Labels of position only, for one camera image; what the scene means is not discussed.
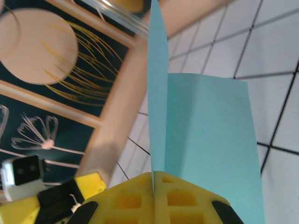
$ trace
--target light blue paper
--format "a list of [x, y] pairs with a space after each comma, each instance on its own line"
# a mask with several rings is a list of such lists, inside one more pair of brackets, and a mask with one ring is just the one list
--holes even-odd
[[165, 171], [192, 182], [226, 198], [245, 224], [265, 224], [247, 83], [167, 74], [162, 24], [159, 4], [152, 0], [148, 52], [152, 173]]
[[151, 4], [154, 10], [150, 13], [148, 43], [149, 137], [151, 148], [158, 152], [151, 155], [151, 165], [155, 168], [153, 177], [154, 171], [164, 171], [165, 163], [168, 44], [159, 3], [153, 0]]

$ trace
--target camera lens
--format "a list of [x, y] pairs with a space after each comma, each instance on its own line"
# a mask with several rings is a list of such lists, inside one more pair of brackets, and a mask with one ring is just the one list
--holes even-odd
[[29, 167], [30, 171], [35, 171], [36, 170], [36, 166], [35, 165], [32, 165]]
[[20, 175], [24, 174], [24, 169], [22, 168], [17, 169], [17, 173]]

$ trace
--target wooden frame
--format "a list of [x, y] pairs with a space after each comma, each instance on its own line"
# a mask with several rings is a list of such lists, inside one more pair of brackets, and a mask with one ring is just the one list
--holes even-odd
[[[20, 94], [15, 94], [15, 92], [13, 92], [13, 91], [7, 91], [7, 90], [9, 90], [9, 88], [7, 88], [7, 87], [4, 87], [4, 88], [0, 87], [0, 95], [6, 96], [6, 97], [9, 97], [9, 98], [18, 100], [18, 101], [21, 101], [21, 102], [26, 103], [28, 105], [37, 107], [39, 109], [43, 109], [45, 111], [57, 114], [57, 115], [62, 116], [64, 118], [68, 118], [70, 120], [73, 120], [73, 121], [76, 121], [76, 122], [81, 123], [83, 125], [86, 125], [86, 126], [94, 128], [94, 131], [93, 131], [93, 133], [92, 133], [92, 135], [91, 135], [91, 137], [89, 139], [89, 142], [88, 142], [88, 144], [86, 146], [86, 150], [85, 150], [85, 154], [89, 153], [89, 150], [90, 150], [91, 146], [93, 145], [93, 143], [95, 141], [95, 138], [97, 136], [97, 133], [99, 132], [99, 129], [100, 129], [100, 127], [96, 123], [80, 119], [80, 117], [71, 116], [69, 113], [65, 113], [63, 111], [56, 110], [52, 106], [45, 105], [45, 104], [40, 104], [40, 103], [38, 103], [36, 101], [32, 101], [32, 100], [30, 100], [27, 97], [23, 97], [22, 92], [19, 92], [19, 93], [21, 93], [21, 95], [22, 95], [21, 96]], [[76, 171], [76, 173], [80, 172], [80, 167], [81, 167], [81, 164], [82, 164], [83, 161], [84, 161], [84, 157], [82, 158], [82, 160], [81, 160], [81, 162], [79, 164], [79, 169]], [[6, 200], [3, 198], [3, 196], [0, 196], [0, 203], [3, 203], [5, 201]]]

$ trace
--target framed picture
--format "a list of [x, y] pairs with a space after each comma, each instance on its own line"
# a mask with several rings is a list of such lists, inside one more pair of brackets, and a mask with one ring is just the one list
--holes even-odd
[[0, 91], [0, 162], [38, 155], [49, 169], [46, 185], [74, 177], [95, 132], [93, 124]]
[[43, 0], [7, 0], [1, 25], [0, 80], [101, 115], [127, 46]]

